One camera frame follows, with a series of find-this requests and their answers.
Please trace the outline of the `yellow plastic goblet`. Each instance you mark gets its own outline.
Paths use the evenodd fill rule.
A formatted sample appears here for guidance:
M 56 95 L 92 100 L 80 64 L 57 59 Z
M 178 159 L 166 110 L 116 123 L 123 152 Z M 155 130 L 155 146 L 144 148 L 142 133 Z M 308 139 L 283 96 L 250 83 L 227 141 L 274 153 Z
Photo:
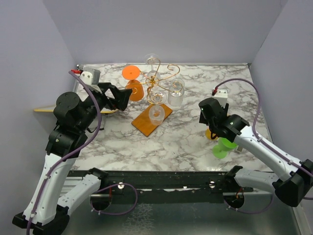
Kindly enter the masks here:
M 214 141 L 218 138 L 217 134 L 215 133 L 212 133 L 211 130 L 209 128 L 207 128 L 206 132 L 205 132 L 205 136 L 211 140 L 211 141 Z

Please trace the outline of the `orange plastic goblet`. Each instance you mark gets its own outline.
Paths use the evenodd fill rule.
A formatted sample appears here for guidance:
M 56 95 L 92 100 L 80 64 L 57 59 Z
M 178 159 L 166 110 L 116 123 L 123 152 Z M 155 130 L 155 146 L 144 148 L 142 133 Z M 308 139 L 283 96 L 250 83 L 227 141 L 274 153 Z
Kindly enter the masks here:
M 122 71 L 124 79 L 128 80 L 126 89 L 132 89 L 130 101 L 140 101 L 144 97 L 144 90 L 142 84 L 137 81 L 140 75 L 140 69 L 137 66 L 129 65 L 126 66 Z

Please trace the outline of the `clear stemmed wine glass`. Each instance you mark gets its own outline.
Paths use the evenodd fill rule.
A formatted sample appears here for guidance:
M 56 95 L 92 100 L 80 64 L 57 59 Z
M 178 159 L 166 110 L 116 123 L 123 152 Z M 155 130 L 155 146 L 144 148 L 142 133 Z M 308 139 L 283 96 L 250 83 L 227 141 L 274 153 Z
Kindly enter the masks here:
M 150 70 L 145 74 L 145 83 L 157 82 L 160 80 L 159 68 L 161 61 L 158 55 L 154 53 L 147 54 L 145 56 L 145 63 L 150 66 Z

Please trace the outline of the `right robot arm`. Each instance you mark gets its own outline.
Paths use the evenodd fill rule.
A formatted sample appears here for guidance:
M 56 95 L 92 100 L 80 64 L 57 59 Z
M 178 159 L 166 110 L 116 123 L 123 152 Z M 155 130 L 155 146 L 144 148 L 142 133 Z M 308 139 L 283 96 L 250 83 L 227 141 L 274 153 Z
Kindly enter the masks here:
M 284 152 L 259 135 L 241 116 L 229 116 L 228 106 L 222 107 L 215 98 L 201 101 L 199 108 L 200 123 L 206 124 L 219 138 L 244 148 L 272 170 L 272 173 L 266 173 L 239 168 L 224 180 L 229 191 L 240 187 L 257 188 L 274 193 L 288 206 L 297 207 L 300 204 L 313 186 L 311 160 L 301 161 Z

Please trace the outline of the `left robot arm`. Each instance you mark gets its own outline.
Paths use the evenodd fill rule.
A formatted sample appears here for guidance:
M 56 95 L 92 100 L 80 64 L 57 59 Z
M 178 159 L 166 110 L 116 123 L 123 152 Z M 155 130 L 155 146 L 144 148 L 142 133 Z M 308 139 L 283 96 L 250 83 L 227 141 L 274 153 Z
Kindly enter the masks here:
M 91 169 L 72 190 L 61 196 L 68 173 L 82 148 L 92 138 L 86 130 L 96 119 L 101 122 L 101 110 L 127 108 L 131 89 L 118 89 L 111 83 L 100 83 L 100 90 L 91 91 L 85 100 L 75 92 L 60 95 L 53 111 L 57 123 L 48 137 L 44 168 L 35 193 L 27 208 L 14 216 L 12 223 L 33 235 L 60 235 L 71 214 L 92 193 L 107 190 L 107 174 Z

